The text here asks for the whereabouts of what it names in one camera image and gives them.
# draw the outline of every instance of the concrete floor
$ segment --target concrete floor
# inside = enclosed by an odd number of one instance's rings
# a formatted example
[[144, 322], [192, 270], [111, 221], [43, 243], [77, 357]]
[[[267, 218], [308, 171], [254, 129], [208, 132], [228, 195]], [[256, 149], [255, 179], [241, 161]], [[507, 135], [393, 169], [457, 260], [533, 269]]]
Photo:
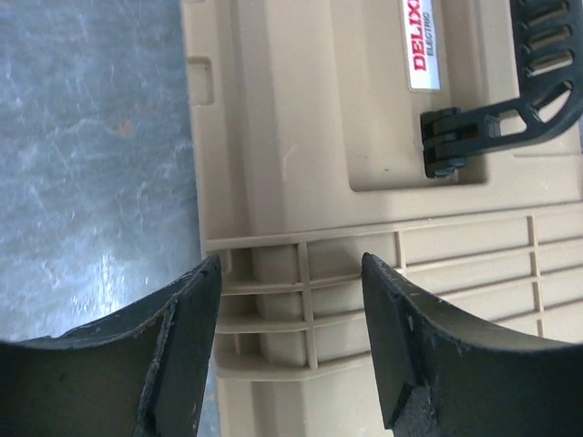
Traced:
[[19, 0], [0, 23], [0, 338], [56, 336], [200, 261], [179, 2]]

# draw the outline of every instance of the white label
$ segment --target white label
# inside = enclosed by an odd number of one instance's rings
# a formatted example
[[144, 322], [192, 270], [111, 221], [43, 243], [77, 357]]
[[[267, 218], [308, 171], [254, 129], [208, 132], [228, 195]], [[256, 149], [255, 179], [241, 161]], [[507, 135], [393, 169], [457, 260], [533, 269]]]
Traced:
[[440, 89], [432, 0], [403, 0], [407, 65], [412, 89]]

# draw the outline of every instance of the black plastic latch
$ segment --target black plastic latch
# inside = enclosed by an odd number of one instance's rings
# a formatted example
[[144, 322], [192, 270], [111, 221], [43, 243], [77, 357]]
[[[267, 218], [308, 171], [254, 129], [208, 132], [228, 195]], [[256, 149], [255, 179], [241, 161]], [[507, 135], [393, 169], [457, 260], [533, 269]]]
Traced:
[[[462, 112], [421, 115], [425, 174], [451, 175], [475, 155], [531, 146], [559, 136], [583, 114], [583, 2], [510, 0], [520, 96]], [[549, 120], [540, 110], [568, 94]], [[521, 132], [503, 135], [502, 120], [519, 116]]]

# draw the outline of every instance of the beige plastic case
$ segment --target beige plastic case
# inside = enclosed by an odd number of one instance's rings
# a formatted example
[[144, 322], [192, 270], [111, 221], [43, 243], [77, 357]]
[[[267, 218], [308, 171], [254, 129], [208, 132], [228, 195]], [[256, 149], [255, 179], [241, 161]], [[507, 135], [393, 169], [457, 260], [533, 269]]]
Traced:
[[224, 437], [390, 434], [365, 251], [482, 318], [583, 340], [578, 128], [426, 178], [420, 113], [518, 92], [507, 0], [433, 9], [428, 92], [408, 85], [400, 0], [182, 0]]

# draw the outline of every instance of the gray floor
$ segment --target gray floor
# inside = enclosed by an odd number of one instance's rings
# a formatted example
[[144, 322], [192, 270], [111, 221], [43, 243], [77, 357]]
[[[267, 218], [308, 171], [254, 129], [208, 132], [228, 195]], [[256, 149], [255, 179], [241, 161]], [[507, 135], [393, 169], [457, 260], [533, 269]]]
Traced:
[[2, 2], [0, 28], [0, 338], [56, 336], [200, 261], [179, 3]]

